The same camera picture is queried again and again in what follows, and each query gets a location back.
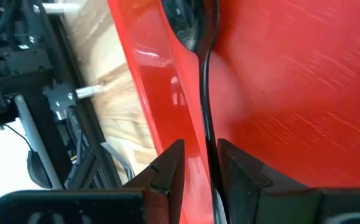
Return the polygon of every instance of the textured red surface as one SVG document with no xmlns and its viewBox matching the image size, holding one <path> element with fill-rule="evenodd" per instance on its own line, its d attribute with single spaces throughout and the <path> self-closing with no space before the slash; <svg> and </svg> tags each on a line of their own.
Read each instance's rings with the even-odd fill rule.
<svg viewBox="0 0 360 224">
<path fill-rule="evenodd" d="M 186 140 L 182 223 L 212 223 L 196 56 L 160 0 L 110 0 L 158 153 Z M 217 138 L 311 187 L 360 187 L 360 0 L 221 2 Z"/>
</svg>

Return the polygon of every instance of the white background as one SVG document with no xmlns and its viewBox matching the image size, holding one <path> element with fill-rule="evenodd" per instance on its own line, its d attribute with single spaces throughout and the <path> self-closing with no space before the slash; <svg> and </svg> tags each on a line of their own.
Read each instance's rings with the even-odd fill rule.
<svg viewBox="0 0 360 224">
<path fill-rule="evenodd" d="M 18 120 L 8 125 L 24 135 Z M 40 189 L 27 171 L 28 150 L 25 140 L 16 133 L 8 128 L 0 130 L 0 196 L 17 190 Z"/>
</svg>

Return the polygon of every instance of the wood grain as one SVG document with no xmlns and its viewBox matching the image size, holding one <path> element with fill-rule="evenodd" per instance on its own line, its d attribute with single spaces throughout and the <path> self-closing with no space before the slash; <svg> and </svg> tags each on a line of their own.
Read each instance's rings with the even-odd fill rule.
<svg viewBox="0 0 360 224">
<path fill-rule="evenodd" d="M 105 138 L 141 172 L 156 151 L 106 0 L 61 0 L 78 4 L 65 12 L 64 24 L 88 85 L 103 86 L 92 98 Z M 116 161 L 122 182 L 123 168 Z"/>
</svg>

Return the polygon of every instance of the gray cable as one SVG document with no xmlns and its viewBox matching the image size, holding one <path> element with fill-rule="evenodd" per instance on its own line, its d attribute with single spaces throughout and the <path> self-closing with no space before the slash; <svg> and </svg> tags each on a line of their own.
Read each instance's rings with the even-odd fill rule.
<svg viewBox="0 0 360 224">
<path fill-rule="evenodd" d="M 135 172 L 131 165 L 119 154 L 119 152 L 116 152 L 107 142 L 102 142 L 101 146 L 107 150 L 112 157 L 114 157 L 124 168 L 126 172 L 126 176 L 129 180 L 135 178 Z"/>
</svg>

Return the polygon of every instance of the wooden surface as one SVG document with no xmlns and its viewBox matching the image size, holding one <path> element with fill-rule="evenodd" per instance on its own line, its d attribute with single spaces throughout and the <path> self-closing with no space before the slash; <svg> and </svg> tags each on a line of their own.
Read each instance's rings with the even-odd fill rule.
<svg viewBox="0 0 360 224">
<path fill-rule="evenodd" d="M 66 11 L 64 24 L 88 85 L 103 85 L 92 98 L 110 146 L 141 172 L 155 157 L 136 88 L 128 70 L 107 0 L 60 0 L 78 5 Z M 122 182 L 127 178 L 116 161 Z"/>
</svg>

